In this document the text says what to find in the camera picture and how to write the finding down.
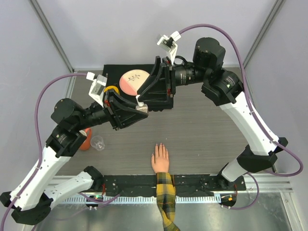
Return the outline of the mannequin hand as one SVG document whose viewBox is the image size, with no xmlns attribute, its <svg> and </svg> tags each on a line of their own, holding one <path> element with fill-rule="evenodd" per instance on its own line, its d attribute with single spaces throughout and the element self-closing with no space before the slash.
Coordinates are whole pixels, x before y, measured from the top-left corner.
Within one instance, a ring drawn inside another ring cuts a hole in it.
<svg viewBox="0 0 308 231">
<path fill-rule="evenodd" d="M 169 172 L 169 153 L 164 144 L 155 145 L 154 153 L 151 156 L 151 165 L 154 173 Z"/>
</svg>

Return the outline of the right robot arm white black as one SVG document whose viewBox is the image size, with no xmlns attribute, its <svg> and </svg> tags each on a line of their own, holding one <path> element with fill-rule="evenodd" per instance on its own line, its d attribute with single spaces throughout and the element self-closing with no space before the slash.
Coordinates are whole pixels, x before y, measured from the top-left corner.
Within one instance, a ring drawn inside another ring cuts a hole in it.
<svg viewBox="0 0 308 231">
<path fill-rule="evenodd" d="M 248 143 L 244 151 L 219 172 L 218 186 L 228 190 L 241 175 L 271 168 L 277 153 L 288 141 L 271 133 L 246 97 L 243 78 L 223 68 L 225 48 L 216 39 L 200 38 L 195 44 L 193 60 L 174 64 L 176 40 L 163 36 L 157 44 L 169 57 L 157 57 L 149 77 L 138 90 L 138 104 L 147 105 L 150 111 L 171 109 L 176 87 L 201 83 L 202 93 L 232 119 Z"/>
</svg>

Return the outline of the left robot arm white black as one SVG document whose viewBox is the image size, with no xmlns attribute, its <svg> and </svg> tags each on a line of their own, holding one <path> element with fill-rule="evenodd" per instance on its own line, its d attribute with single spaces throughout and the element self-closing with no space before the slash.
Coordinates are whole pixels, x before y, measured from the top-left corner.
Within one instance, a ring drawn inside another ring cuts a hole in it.
<svg viewBox="0 0 308 231">
<path fill-rule="evenodd" d="M 119 130 L 147 117 L 146 104 L 132 103 L 114 90 L 105 92 L 101 103 L 94 102 L 86 109 L 72 99 L 61 99 L 51 115 L 57 126 L 46 140 L 38 162 L 15 190 L 1 194 L 1 203 L 12 211 L 16 223 L 34 226 L 72 195 L 87 190 L 99 191 L 103 175 L 93 166 L 86 167 L 65 183 L 53 187 L 48 184 L 86 140 L 82 130 L 106 122 Z"/>
</svg>

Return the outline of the glitter nail polish bottle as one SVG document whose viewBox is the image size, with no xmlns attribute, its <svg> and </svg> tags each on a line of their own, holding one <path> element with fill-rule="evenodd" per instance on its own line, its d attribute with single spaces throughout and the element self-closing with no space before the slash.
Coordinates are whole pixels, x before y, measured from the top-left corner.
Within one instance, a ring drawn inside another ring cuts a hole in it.
<svg viewBox="0 0 308 231">
<path fill-rule="evenodd" d="M 139 105 L 136 105 L 135 109 L 137 111 L 140 111 L 140 112 L 143 112 L 143 113 L 148 113 L 148 106 L 146 104 L 142 105 L 142 106 L 139 106 Z"/>
</svg>

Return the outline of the yellow plaid sleeve forearm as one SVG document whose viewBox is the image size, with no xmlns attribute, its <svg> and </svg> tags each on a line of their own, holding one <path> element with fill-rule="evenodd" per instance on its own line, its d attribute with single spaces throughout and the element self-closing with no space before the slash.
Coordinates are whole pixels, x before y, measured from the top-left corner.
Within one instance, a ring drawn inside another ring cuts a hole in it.
<svg viewBox="0 0 308 231">
<path fill-rule="evenodd" d="M 174 223 L 176 206 L 176 188 L 169 173 L 156 173 L 156 204 L 162 216 L 165 231 L 179 231 Z"/>
</svg>

